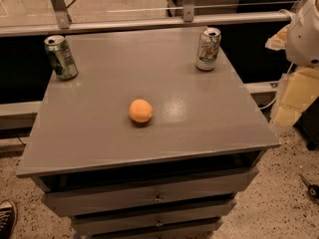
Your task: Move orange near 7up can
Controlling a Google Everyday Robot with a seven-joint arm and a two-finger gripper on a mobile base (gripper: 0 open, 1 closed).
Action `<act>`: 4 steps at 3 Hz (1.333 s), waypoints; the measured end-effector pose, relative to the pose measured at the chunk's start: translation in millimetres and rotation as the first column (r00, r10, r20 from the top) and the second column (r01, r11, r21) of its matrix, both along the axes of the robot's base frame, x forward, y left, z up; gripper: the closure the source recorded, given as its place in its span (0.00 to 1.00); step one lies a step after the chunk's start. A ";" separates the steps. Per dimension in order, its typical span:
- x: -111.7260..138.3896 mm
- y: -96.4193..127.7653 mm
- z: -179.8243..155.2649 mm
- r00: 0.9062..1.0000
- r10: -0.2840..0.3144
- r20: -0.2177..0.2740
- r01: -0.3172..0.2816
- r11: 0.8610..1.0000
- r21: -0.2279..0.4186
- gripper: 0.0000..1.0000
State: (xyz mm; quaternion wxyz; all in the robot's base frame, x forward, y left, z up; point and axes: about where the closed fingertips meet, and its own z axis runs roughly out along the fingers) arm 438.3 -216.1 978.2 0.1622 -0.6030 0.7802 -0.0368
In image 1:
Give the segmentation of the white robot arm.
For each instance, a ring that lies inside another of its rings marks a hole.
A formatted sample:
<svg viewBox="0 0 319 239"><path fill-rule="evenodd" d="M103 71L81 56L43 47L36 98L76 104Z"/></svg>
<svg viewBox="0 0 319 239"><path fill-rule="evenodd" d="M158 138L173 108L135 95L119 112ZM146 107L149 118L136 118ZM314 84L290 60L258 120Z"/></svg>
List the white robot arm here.
<svg viewBox="0 0 319 239"><path fill-rule="evenodd" d="M279 107L273 120L293 126L319 97L319 0L307 0L291 22L269 38L267 49L284 50L286 59L297 66L279 84Z"/></svg>

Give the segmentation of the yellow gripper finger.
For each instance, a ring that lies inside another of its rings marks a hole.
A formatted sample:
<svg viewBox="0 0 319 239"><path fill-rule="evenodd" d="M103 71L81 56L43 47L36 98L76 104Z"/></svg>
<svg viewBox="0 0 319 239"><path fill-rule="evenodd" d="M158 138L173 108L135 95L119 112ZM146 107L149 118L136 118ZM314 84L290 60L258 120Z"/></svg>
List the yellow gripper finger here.
<svg viewBox="0 0 319 239"><path fill-rule="evenodd" d="M319 97L319 69L298 67L279 81L272 120L281 126L293 126Z"/></svg>
<svg viewBox="0 0 319 239"><path fill-rule="evenodd" d="M269 38L265 43L265 47L273 51L285 50L287 30L288 25L280 29L275 35Z"/></svg>

